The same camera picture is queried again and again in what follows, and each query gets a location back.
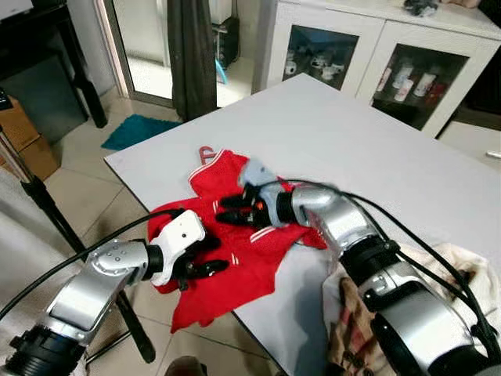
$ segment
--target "dark curtain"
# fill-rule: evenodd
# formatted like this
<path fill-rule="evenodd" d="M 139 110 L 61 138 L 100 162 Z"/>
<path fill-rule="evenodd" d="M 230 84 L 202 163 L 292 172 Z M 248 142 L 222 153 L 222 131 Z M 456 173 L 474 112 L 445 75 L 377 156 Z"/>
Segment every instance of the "dark curtain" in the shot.
<path fill-rule="evenodd" d="M 185 121 L 216 110 L 216 70 L 208 0 L 168 0 L 172 101 Z"/>

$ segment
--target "white table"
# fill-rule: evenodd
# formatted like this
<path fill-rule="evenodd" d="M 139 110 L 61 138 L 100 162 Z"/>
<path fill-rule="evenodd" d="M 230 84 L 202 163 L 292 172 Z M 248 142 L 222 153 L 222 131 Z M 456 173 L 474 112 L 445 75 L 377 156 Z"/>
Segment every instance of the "white table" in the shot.
<path fill-rule="evenodd" d="M 501 269 L 500 175 L 306 75 L 106 162 L 153 210 L 194 195 L 187 177 L 203 145 L 257 157 L 283 177 L 335 183 L 375 200 L 425 239 L 458 244 Z M 394 239 L 409 242 L 376 218 Z M 235 311 L 288 374 L 322 374 L 326 275 L 325 252 L 295 246 L 276 274 L 276 292 Z"/>

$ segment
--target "red garment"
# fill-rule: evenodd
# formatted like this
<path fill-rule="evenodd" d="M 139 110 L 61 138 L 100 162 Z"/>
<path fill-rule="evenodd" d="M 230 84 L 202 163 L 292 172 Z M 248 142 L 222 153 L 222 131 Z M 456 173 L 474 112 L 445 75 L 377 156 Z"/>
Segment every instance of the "red garment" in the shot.
<path fill-rule="evenodd" d="M 326 247 L 316 231 L 296 224 L 279 229 L 270 226 L 256 231 L 251 226 L 216 222 L 215 213 L 221 211 L 218 200 L 242 193 L 242 188 L 237 185 L 237 178 L 246 163 L 246 157 L 222 150 L 211 163 L 198 168 L 189 177 L 189 182 L 199 197 L 155 209 L 155 212 L 170 208 L 195 211 L 207 231 L 221 240 L 219 248 L 199 254 L 195 262 L 214 259 L 229 262 L 226 270 L 212 277 L 188 281 L 189 289 L 181 293 L 174 311 L 172 333 L 197 321 L 202 327 L 207 326 L 215 317 L 271 294 L 275 290 L 275 272 L 296 240 L 301 238 L 306 245 Z M 169 216 L 151 219 L 148 223 L 148 238 L 151 240 L 157 237 L 170 221 Z M 175 281 L 156 287 L 161 294 L 177 288 Z"/>

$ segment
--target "blue rug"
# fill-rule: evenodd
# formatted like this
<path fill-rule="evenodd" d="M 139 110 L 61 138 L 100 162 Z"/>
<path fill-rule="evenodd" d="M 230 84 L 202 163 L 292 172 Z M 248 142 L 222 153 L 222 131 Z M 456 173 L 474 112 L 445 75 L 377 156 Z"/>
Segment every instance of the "blue rug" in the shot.
<path fill-rule="evenodd" d="M 134 114 L 125 119 L 101 147 L 123 150 L 178 125 L 181 123 L 177 121 L 157 120 Z"/>

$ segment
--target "tripod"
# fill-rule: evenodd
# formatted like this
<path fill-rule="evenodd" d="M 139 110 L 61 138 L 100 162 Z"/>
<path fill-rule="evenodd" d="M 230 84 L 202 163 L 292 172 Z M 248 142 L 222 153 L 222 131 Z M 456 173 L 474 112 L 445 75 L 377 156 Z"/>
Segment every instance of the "tripod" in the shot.
<path fill-rule="evenodd" d="M 37 176 L 33 175 L 29 168 L 24 164 L 9 139 L 5 136 L 2 125 L 0 125 L 0 155 L 4 157 L 13 170 L 14 175 L 18 177 L 24 191 L 33 199 L 33 201 L 47 215 L 47 217 L 49 217 L 52 224 L 57 228 L 73 250 L 76 253 L 84 251 L 84 244 L 71 228 L 68 221 L 64 218 L 61 211 L 57 208 L 56 203 L 47 191 L 45 184 Z M 121 291 L 117 296 L 116 304 L 122 317 L 124 317 L 128 331 L 122 334 L 114 342 L 99 350 L 95 355 L 89 357 L 87 364 L 91 363 L 93 360 L 97 359 L 99 356 L 124 341 L 130 335 L 134 338 L 135 344 L 145 362 L 152 363 L 155 360 L 155 348 L 139 322 L 138 317 L 135 315 L 131 303 L 129 302 L 124 291 Z"/>

